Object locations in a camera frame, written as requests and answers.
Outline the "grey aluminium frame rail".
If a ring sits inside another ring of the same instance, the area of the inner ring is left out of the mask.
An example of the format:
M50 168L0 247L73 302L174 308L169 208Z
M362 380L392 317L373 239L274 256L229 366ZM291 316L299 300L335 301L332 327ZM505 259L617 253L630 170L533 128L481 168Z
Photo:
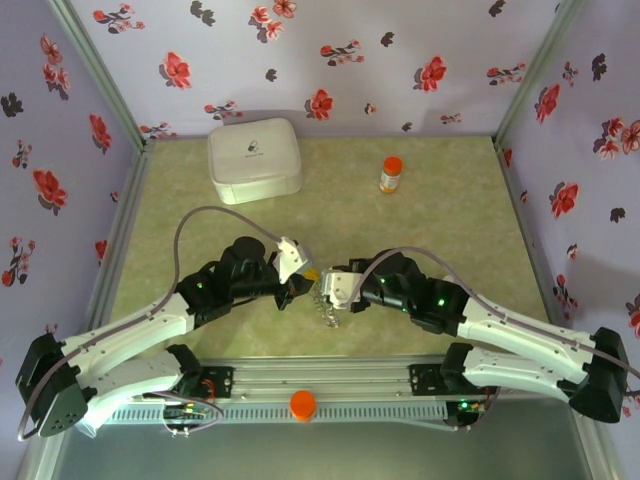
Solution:
M17 480L51 480L64 439L65 434L31 439Z
M573 417L591 480L620 480L602 429L585 416L573 414Z
M132 159L87 309L86 330L99 328L111 318L154 146L154 140L147 142Z
M521 194L525 191L525 188L522 186L517 171L514 169L514 161L511 161L510 166L507 166L507 162L504 159L507 148L501 145L496 136L492 136L491 141L500 162L500 168L504 176L546 315L552 324L557 324L560 318L558 317L555 296L552 294L554 280L551 276L548 259L542 248L540 238L528 214L527 207L529 201L524 203L521 200Z

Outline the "white medicine bag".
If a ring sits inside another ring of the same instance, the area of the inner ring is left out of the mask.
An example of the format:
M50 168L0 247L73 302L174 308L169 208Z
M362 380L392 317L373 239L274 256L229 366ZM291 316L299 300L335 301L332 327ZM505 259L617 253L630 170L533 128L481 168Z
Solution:
M220 200L243 204L302 188L302 161L291 122L271 118L225 125L207 137L208 167Z

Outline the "grey aluminium frame post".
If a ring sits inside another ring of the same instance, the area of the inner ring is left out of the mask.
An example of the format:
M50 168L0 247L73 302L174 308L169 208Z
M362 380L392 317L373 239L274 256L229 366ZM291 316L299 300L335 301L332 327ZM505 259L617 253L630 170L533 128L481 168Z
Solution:
M533 95L536 83L544 75L547 65L562 46L567 32L578 16L587 0L559 0L554 19L545 37L536 51L533 60L527 67L523 80L511 101L496 133L492 136L495 150L502 147L502 142L522 115L525 103Z
M146 140L70 0L45 0L137 153Z

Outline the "small circuit board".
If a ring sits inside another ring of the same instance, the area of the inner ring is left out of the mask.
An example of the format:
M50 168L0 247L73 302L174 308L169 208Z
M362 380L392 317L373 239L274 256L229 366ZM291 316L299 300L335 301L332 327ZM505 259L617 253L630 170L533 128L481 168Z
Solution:
M480 400L460 399L447 403L451 415L461 414L483 415L486 411L485 402Z
M189 402L165 404L162 417L167 422L200 422L206 420L210 414L209 407Z

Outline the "orange capped pill bottle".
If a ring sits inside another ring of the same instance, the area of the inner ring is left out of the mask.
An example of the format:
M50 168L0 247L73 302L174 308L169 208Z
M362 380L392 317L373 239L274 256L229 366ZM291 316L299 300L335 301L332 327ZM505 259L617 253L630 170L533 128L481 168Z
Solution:
M384 193L393 193L397 190L400 176L403 170L403 162L398 157L387 157L382 165L379 188Z

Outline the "orange round button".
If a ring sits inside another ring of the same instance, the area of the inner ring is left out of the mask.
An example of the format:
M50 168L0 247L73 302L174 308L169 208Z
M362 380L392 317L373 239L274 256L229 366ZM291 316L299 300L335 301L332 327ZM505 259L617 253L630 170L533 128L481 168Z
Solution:
M309 390L298 390L290 397L290 413L300 423L310 422L314 418L316 408L315 396Z

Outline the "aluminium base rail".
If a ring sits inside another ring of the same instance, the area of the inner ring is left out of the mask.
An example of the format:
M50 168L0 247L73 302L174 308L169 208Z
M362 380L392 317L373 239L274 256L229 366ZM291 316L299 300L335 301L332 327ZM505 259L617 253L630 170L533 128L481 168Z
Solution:
M442 361L441 355L248 357L204 360L202 370L231 370L222 380L230 392L216 395L230 402L284 403L302 390L318 402L408 401L410 367Z

